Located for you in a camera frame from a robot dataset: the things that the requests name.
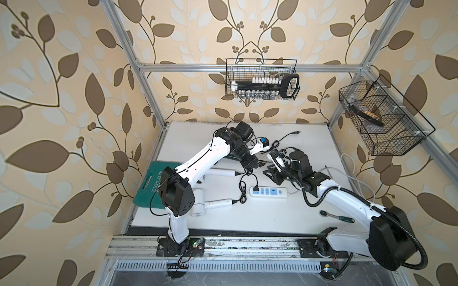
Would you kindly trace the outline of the white blue power strip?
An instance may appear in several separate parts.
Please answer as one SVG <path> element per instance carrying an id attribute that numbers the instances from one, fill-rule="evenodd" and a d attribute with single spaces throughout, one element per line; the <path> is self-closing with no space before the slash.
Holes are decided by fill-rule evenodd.
<path id="1" fill-rule="evenodd" d="M 283 187 L 251 187 L 249 195 L 256 199 L 286 200 L 288 191 Z"/>

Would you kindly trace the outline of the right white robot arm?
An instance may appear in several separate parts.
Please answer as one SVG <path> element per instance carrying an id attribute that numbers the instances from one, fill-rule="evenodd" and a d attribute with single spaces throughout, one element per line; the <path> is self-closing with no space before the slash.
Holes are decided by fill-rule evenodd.
<path id="1" fill-rule="evenodd" d="M 267 157 L 272 164 L 266 173 L 277 185 L 290 181 L 302 193 L 308 207 L 316 208 L 328 202 L 365 228 L 363 232 L 340 231 L 335 226 L 326 228 L 317 235 L 318 255 L 329 257 L 340 251 L 363 255 L 390 271 L 401 266 L 413 270 L 428 266 L 427 252 L 400 208 L 368 201 L 330 176 L 313 171 L 308 156 L 301 150 L 286 156 L 274 149 Z"/>

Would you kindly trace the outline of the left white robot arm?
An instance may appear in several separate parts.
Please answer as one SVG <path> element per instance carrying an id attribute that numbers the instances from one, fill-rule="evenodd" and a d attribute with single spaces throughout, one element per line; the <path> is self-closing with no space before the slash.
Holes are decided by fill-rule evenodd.
<path id="1" fill-rule="evenodd" d="M 259 166 L 256 154 L 269 146 L 267 138 L 256 137 L 248 124 L 239 122 L 232 128 L 217 129 L 210 143 L 190 160 L 176 168 L 164 168 L 153 195 L 161 198 L 169 223 L 166 237 L 159 240 L 157 254 L 163 257 L 192 255 L 193 249 L 203 246 L 202 242 L 192 243 L 189 238 L 188 213 L 196 203 L 193 188 L 214 164 L 227 156 L 239 161 L 246 173 L 252 172 Z"/>

